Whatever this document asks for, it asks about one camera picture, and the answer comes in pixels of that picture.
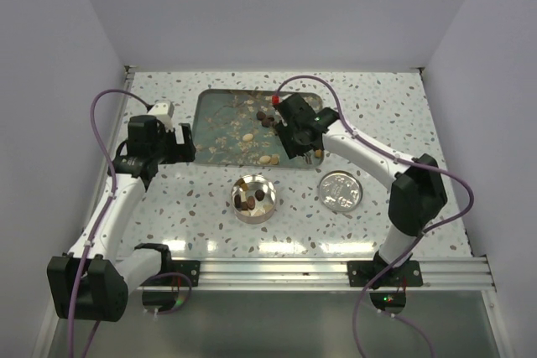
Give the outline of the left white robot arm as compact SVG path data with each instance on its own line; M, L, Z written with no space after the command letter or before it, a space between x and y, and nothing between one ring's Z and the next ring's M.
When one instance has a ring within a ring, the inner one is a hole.
M89 223L70 250L47 266L59 318L117 322L136 288L172 279L175 265L165 244L141 243L123 260L118 249L159 166L191 163L195 155L190 124L169 129L152 115L129 120L128 136L112 158L113 171Z

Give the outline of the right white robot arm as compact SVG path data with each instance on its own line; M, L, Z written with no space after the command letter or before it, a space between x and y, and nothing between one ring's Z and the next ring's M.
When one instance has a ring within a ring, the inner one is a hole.
M373 273L383 284L393 284L404 274L411 249L447 203L446 188L437 161L428 154L419 158L396 153L388 146L351 126L329 107L316 112L299 94L273 97L282 121L276 133L289 158L322 150L355 164L383 185L389 194L391 227L375 255Z

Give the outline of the round metal tin lid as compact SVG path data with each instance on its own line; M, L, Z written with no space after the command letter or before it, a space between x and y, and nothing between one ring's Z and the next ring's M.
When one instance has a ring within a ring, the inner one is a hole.
M325 174L318 185L320 202L328 209L347 213L355 210L362 201L362 184L350 173L342 170Z

